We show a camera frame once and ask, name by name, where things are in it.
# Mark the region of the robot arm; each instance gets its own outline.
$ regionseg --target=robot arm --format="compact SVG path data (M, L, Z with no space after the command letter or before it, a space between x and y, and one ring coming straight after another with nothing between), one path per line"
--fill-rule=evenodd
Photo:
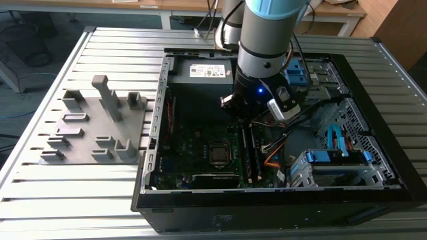
M245 121L265 112L265 106L279 122L300 112L280 72L305 3L307 0L245 1L233 93L221 99L223 108Z

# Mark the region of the gray floor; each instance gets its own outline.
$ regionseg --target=gray floor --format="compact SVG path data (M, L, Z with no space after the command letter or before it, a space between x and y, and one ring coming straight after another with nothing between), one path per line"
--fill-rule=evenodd
M53 60L47 66L26 67L6 45L0 42L0 61L6 63L18 76L32 73L57 74L85 26L141 29L161 28L160 17L155 15L96 14L95 16L95 14L79 13L76 15L76 22L69 22L67 13L52 13L51 16L57 29L57 35L45 40L47 47L53 54ZM14 22L9 14L0 14L0 31L13 24ZM171 20L171 25L172 29L192 29L191 25L180 24L179 21L173 19ZM26 94L24 96L13 93L2 80L0 80L0 134L21 135L32 118L32 114L10 119L1 117L20 115L36 110L53 79L55 77L49 75L33 75L22 78L20 84L26 88ZM10 150L1 152L4 150L1 147L14 143L14 139L0 137L0 167L10 153Z

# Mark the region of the ventilation grille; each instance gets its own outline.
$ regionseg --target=ventilation grille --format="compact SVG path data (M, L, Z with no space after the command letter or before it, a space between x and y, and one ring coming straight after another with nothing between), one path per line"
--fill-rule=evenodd
M384 156L379 152L379 147L376 141L369 136L363 136L361 132L364 131L363 125L359 121L356 112L352 108L352 105L348 101L344 101L336 110L332 113L332 117L328 118L329 122L324 122L323 128L319 131L320 143L324 148L328 146L327 139L327 130L331 124L340 126L340 129L344 131L345 137L352 141L352 146L355 149L368 151L372 155L372 164L379 165L385 169L383 174L387 179L393 178L393 174L389 171L387 161Z

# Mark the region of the white table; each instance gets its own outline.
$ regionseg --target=white table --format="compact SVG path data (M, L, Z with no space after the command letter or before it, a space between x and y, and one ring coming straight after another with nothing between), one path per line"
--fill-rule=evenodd
M139 91L153 109L164 48L212 49L213 39L192 31L88 28L0 171L0 239L275 239L401 240L427 238L425 206L393 212L340 228L169 233L159 235L131 211L136 168L132 165L39 165L39 148L64 110L67 90L97 93L93 74L108 75L117 95ZM387 49L369 38L300 36L307 53L345 55L404 152L427 182L427 103ZM145 115L140 149L147 149L152 114Z

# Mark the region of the wire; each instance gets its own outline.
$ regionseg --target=wire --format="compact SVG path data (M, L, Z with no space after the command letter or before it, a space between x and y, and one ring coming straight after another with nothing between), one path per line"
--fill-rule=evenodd
M271 167L275 167L275 168L280 168L280 165L279 163L271 163L268 162L273 155L276 154L276 152L280 150L280 148L283 147L283 145L285 144L285 141L279 145L279 147L272 151L272 153L269 154L269 156L265 158L265 161L264 161L264 166L271 166Z
M285 140L288 138L288 135L292 131L292 128L295 126L297 126L299 124L301 124L303 122L305 122L307 120L311 119L311 113L324 104L332 104L332 103L339 103L344 98L343 97L332 97L331 99L324 99L317 101L313 105L311 105L308 108L305 108L299 114L297 116L293 118L293 120L289 122L289 124L287 124L285 128L284 128L284 134L283 136L279 137L279 139L268 144L264 148L263 151L268 151L276 144L279 144L283 140Z
M311 4L308 4L308 7L311 8L312 10L312 13L311 13L311 22L309 22L309 26L308 26L308 29L307 31L303 33L303 35L305 35L313 28L313 25L315 25L315 17L316 17L316 11L313 9L313 6Z
M20 117L24 117L29 114L33 114L36 112L36 110L30 111L30 112L26 112L26 113L22 113L20 115L12 115L12 116L0 116L0 119L14 119L14 118L20 118Z
M235 14L235 12L237 11L240 5L244 3L244 1L241 0L237 5L233 7L233 9L231 10L231 12L228 13L228 15L224 18L224 22L221 23L220 26L220 35L219 35L219 39L220 39L220 46L224 48L225 45L225 40L224 40L224 27L225 27L225 23L228 21L228 19L232 17L232 15Z
M283 125L283 123L279 123L279 124L269 124L269 123L263 123L263 122L259 122L259 121L251 121L252 124L257 124L257 125L263 125L265 127L280 127L280 128L284 128L285 126Z
M169 140L169 135L171 135L171 104L169 104L169 98L165 98L165 103L167 103L167 134L165 134L165 138L164 138L164 144L168 142Z
M211 31L212 31L212 25L213 25L215 15L216 15L216 11L217 11L217 9L219 9L219 2L220 2L220 0L215 0L213 16L211 17L211 23L208 24L208 30L207 30L207 34L205 34L204 40L208 39L209 33L211 33Z
M12 147L9 147L9 148L5 148L5 149L1 149L0 150L0 153L2 153L2 152L5 152L5 151L9 151L9 150L12 150L14 148L14 146L12 146Z
M300 59L301 59L301 64L304 65L304 68L305 68L305 78L307 78L307 81L308 81L308 85L307 85L307 92L308 92L308 89L312 85L312 79L309 77L309 70L308 70L308 65L307 65L307 62L305 62L305 57L304 57L304 53L303 53L303 50L301 50L301 45L300 45L300 42L299 42L299 39L295 35L295 33L292 32L292 37L293 37L293 40L295 40L295 43L296 43L296 48L297 48L297 51L299 51L299 55L300 55Z
M212 8L213 8L213 4L215 4L215 2L212 3L212 6L211 6L209 0L207 0L207 13L205 13L201 21L199 22L199 25L195 27L195 29L199 29L199 27L200 27L201 23L205 21L207 17L212 16L211 15L211 11L212 11Z
M1 147L0 147L0 150L1 150L1 149L5 149L5 148L9 148L9 147L14 147L14 145L16 145L16 144L10 144L10 145L6 145L6 146L1 146Z
M284 63L284 65L283 65L283 67L281 67L279 72L283 72L288 68L289 63L291 63L291 58L292 58L292 55L293 55L293 44L292 44L292 41L288 41L288 44L289 44L291 49L289 49L289 51L287 53L285 63Z
M205 0L205 2L207 2L208 17L211 18L211 17L212 17L212 14L211 14L211 12L212 12L211 1L209 1L209 0Z

